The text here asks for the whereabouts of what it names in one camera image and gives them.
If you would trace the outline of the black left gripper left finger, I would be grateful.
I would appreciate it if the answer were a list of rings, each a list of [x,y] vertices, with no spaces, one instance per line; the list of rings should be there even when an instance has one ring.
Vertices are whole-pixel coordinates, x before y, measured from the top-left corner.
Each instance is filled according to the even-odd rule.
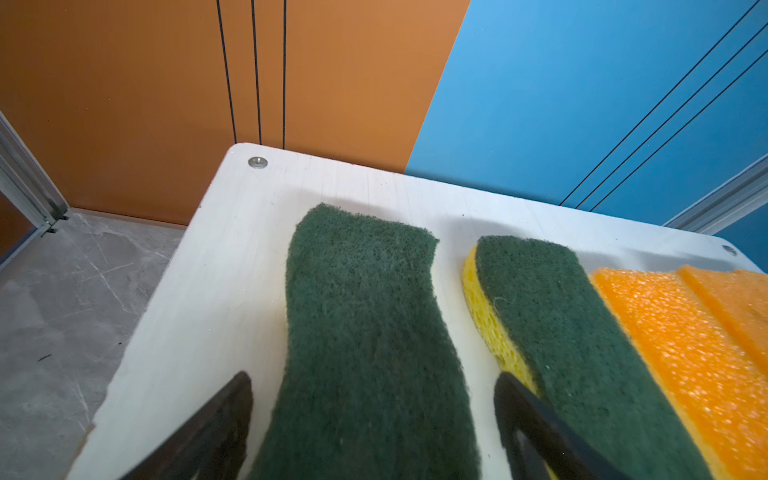
[[[246,459],[251,379],[240,371],[126,479],[235,479]]]

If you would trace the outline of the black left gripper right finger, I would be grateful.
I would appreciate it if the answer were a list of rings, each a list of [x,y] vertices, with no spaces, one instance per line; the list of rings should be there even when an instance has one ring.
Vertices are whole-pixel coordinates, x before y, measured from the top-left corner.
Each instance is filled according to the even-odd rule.
[[[514,479],[625,479],[513,374],[494,386],[501,443]]]

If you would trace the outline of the green scouring sponge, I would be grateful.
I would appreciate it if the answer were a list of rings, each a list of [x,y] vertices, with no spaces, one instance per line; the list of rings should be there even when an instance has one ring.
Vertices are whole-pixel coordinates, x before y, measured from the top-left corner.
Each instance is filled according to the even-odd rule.
[[[648,367],[593,288],[555,243],[484,236],[466,263],[477,327],[498,362],[632,479],[708,479],[709,467]]]
[[[253,479],[476,479],[461,362],[427,230],[328,204],[286,262],[287,360]]]

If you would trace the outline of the orange sponge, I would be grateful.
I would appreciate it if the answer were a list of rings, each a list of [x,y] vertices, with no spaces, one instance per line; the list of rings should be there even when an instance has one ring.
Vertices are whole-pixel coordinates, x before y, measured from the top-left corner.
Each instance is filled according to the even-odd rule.
[[[716,479],[767,476],[767,378],[676,273],[599,269],[593,285]]]
[[[767,275],[684,266],[678,274],[761,373],[767,375]]]

